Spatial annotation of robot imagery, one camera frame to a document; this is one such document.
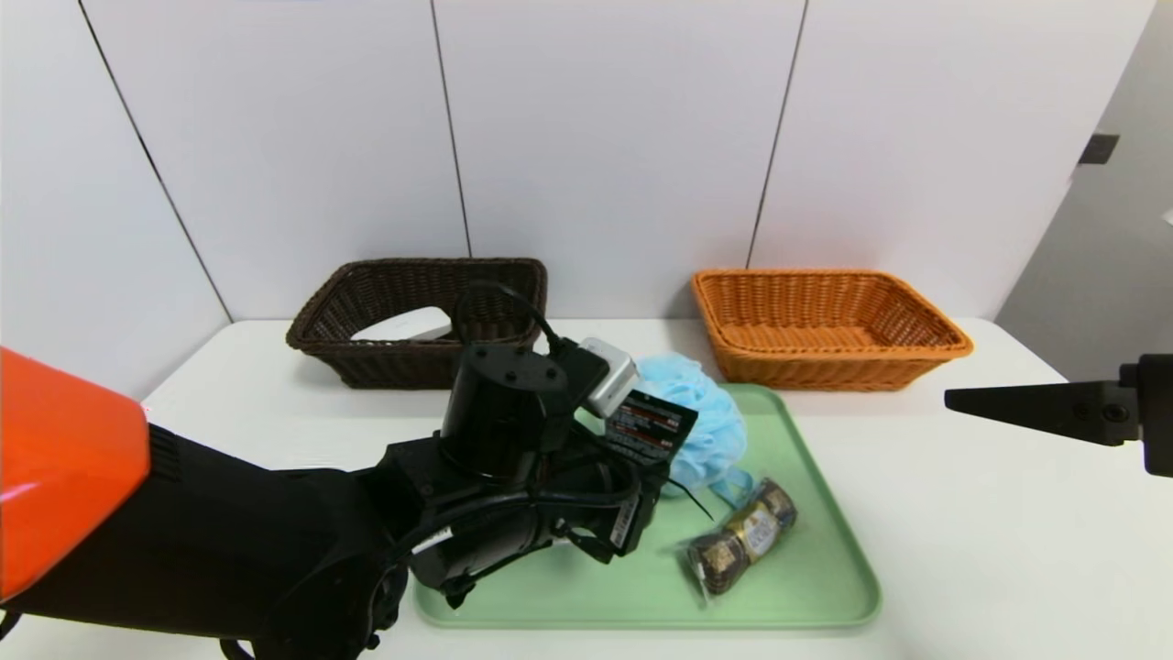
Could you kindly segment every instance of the wall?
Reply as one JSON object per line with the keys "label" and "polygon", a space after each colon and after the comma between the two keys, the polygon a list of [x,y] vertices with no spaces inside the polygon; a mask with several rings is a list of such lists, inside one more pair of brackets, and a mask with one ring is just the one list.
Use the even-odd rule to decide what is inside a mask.
{"label": "wall", "polygon": [[83,2],[237,318],[469,249],[547,260],[557,315],[748,260],[992,317],[1153,0]]}
{"label": "wall", "polygon": [[428,0],[83,0],[233,318],[343,263],[468,256]]}
{"label": "wall", "polygon": [[436,0],[473,253],[549,311],[694,315],[744,267],[802,0]]}
{"label": "wall", "polygon": [[812,0],[751,265],[879,267],[992,318],[1153,0]]}
{"label": "wall", "polygon": [[228,322],[76,2],[6,2],[0,334],[142,397]]}
{"label": "wall", "polygon": [[1159,2],[1100,129],[1105,165],[1082,165],[998,324],[1071,380],[1112,379],[1173,353],[1173,2]]}

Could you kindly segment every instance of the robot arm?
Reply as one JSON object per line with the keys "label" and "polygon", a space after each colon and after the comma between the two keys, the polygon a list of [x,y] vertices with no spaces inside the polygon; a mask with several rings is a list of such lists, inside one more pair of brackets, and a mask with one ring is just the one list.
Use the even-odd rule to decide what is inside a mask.
{"label": "robot arm", "polygon": [[1173,477],[1173,355],[1140,356],[1117,381],[949,390],[945,407],[1098,445],[1143,440],[1145,471]]}
{"label": "robot arm", "polygon": [[5,351],[0,606],[351,659],[407,564],[355,477],[273,472],[148,424],[130,400]]}
{"label": "robot arm", "polygon": [[[265,470],[4,352],[7,628],[27,613],[217,638],[230,660],[249,658],[237,640],[258,660],[353,660],[395,622],[408,571],[459,607],[558,540],[633,552],[696,413],[632,393],[630,356],[531,313],[550,355],[466,345],[442,430],[357,472]],[[655,448],[575,420],[621,407],[662,427]]]}

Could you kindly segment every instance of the black cable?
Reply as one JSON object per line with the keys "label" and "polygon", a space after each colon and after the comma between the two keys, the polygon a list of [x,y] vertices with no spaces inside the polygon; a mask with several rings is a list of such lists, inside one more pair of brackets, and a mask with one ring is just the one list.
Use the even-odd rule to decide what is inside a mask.
{"label": "black cable", "polygon": [[473,279],[468,283],[468,288],[466,288],[465,292],[460,294],[460,298],[456,299],[456,308],[453,312],[452,325],[456,332],[456,339],[460,340],[461,345],[468,346],[468,339],[465,336],[465,307],[468,304],[468,297],[473,292],[473,288],[494,288],[513,298],[514,301],[521,304],[521,306],[529,312],[530,318],[533,318],[538,326],[542,327],[542,333],[545,334],[545,340],[550,345],[550,351],[554,351],[558,346],[558,335],[554,332],[554,327],[550,327],[550,322],[545,320],[542,312],[538,311],[533,302],[526,299],[526,295],[522,295],[501,281],[494,281],[491,279]]}
{"label": "black cable", "polygon": [[[643,476],[643,474],[647,471],[647,468],[650,468],[647,465],[637,464],[636,461],[632,460],[630,456],[615,451],[613,449],[608,447],[606,443],[603,442],[603,438],[599,438],[595,434],[591,434],[585,428],[579,429],[579,427],[571,427],[570,431],[571,435],[584,436],[588,443],[595,445],[595,449],[602,451],[605,456],[619,458],[621,461],[624,461],[629,465],[636,467],[636,470],[640,476]],[[697,496],[692,495],[691,490],[689,490],[684,484],[677,482],[671,477],[665,477],[665,479],[667,479],[667,483],[684,491],[684,495],[689,496],[689,499],[692,501],[692,504],[696,504],[697,508],[700,509],[700,511],[703,511],[704,515],[707,516],[710,520],[713,520],[713,515],[710,513],[707,509],[705,509],[704,504],[700,504],[700,501],[697,499]]]}
{"label": "black cable", "polygon": [[[584,506],[586,509],[610,509],[610,505],[612,504],[612,502],[611,502],[612,498],[615,501],[621,501],[621,498],[622,499],[626,499],[626,498],[630,498],[630,497],[637,495],[637,492],[639,491],[642,478],[643,478],[643,475],[639,472],[639,468],[637,465],[635,465],[631,461],[626,460],[625,457],[623,457],[623,456],[621,456],[618,454],[606,454],[606,453],[604,453],[603,456],[602,456],[602,460],[605,461],[606,464],[608,464],[608,467],[611,468],[612,470],[615,470],[616,474],[626,472],[626,475],[624,475],[624,476],[628,479],[626,484],[624,485],[624,490],[623,491],[615,492],[613,490],[610,490],[610,488],[609,488],[608,491],[605,491],[603,494],[602,497],[606,499],[608,504],[605,504],[605,505],[601,504],[598,506],[592,506],[592,505],[589,505],[589,504],[578,504],[578,503],[586,503],[586,502],[599,502],[599,503],[602,503],[603,501],[596,501],[595,499],[596,497],[598,497],[598,494],[561,492],[561,494],[557,494],[557,495],[560,497],[574,497],[574,498],[578,498],[575,502],[568,502],[568,504],[578,504],[579,506]],[[555,475],[562,475],[562,474],[569,472],[571,470],[576,470],[578,468],[583,468],[583,467],[586,467],[586,465],[597,465],[598,461],[599,461],[598,456],[590,456],[590,455],[582,456],[577,461],[574,461],[574,462],[571,462],[569,464],[558,465],[557,469],[549,475],[548,479],[550,477],[554,477]]]}
{"label": "black cable", "polygon": [[622,491],[615,491],[605,495],[560,491],[541,491],[537,494],[530,494],[528,491],[515,491],[510,494],[476,498],[454,506],[453,509],[440,513],[427,524],[420,525],[407,532],[401,539],[395,542],[395,545],[391,549],[388,557],[391,562],[399,562],[400,558],[409,554],[415,546],[423,543],[432,535],[435,535],[445,528],[455,525],[462,519],[470,518],[473,516],[480,517],[506,509],[536,506],[542,504],[570,505],[582,509],[617,509],[638,492],[639,479],[637,475],[636,478],[631,479],[628,484],[628,488]]}
{"label": "black cable", "polygon": [[529,557],[530,554],[534,554],[535,552],[537,552],[540,550],[545,550],[545,549],[548,549],[548,547],[550,547],[552,545],[554,544],[550,543],[550,542],[545,542],[545,543],[543,543],[541,545],[535,545],[533,547],[527,549],[526,552],[518,552],[517,554],[509,556],[509,557],[502,559],[501,562],[497,562],[496,564],[493,564],[488,569],[481,569],[480,571],[477,571],[474,574],[465,573],[462,576],[456,576],[455,578],[452,578],[448,581],[455,584],[457,588],[463,588],[467,585],[472,585],[472,584],[479,581],[481,578],[487,578],[487,577],[491,576],[493,573],[496,573],[501,569],[504,569],[506,566],[513,564],[514,562],[517,562],[518,559],[521,559],[523,557]]}
{"label": "black cable", "polygon": [[240,647],[240,642],[235,639],[222,639],[221,653],[228,660],[255,660],[248,651]]}
{"label": "black cable", "polygon": [[0,640],[8,637],[8,633],[11,633],[12,630],[16,627],[16,624],[20,621],[20,617],[21,617],[20,612],[4,613],[4,619],[0,620]]}

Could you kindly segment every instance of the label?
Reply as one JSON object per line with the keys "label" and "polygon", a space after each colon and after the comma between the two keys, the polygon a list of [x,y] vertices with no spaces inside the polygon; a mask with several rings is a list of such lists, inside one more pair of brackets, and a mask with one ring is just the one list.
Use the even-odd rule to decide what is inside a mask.
{"label": "label", "polygon": [[632,392],[606,421],[606,444],[640,465],[671,463],[697,423],[697,411]]}
{"label": "label", "polygon": [[615,518],[615,526],[611,528],[611,545],[622,550],[623,543],[628,540],[628,532],[631,531],[631,523],[636,519],[636,509],[639,508],[639,496],[631,496]]}
{"label": "label", "polygon": [[412,554],[419,554],[419,553],[423,552],[425,550],[427,550],[427,549],[429,549],[429,547],[432,547],[432,546],[434,546],[436,544],[440,544],[440,543],[443,543],[443,542],[450,539],[452,536],[453,536],[452,535],[452,525],[449,525],[449,526],[440,530],[439,532],[432,535],[430,537],[423,539],[422,542],[420,542],[419,545],[416,545],[415,547],[412,549]]}
{"label": "label", "polygon": [[778,540],[778,519],[767,511],[757,510],[743,523],[746,550],[750,551],[750,559],[757,562],[761,559],[769,549],[774,547]]}

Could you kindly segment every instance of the green tray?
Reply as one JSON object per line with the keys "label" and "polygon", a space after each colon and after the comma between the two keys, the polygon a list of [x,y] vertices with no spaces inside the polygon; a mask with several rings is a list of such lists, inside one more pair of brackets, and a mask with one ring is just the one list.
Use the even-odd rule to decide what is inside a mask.
{"label": "green tray", "polygon": [[[610,565],[574,546],[537,552],[488,577],[453,611],[419,585],[425,620],[461,628],[818,628],[857,626],[880,611],[880,584],[781,400],[758,386],[723,386],[750,430],[739,464],[794,499],[798,523],[726,594],[706,605],[676,557],[711,530],[691,502],[660,499],[639,549]],[[718,519],[728,506],[697,494]]]}

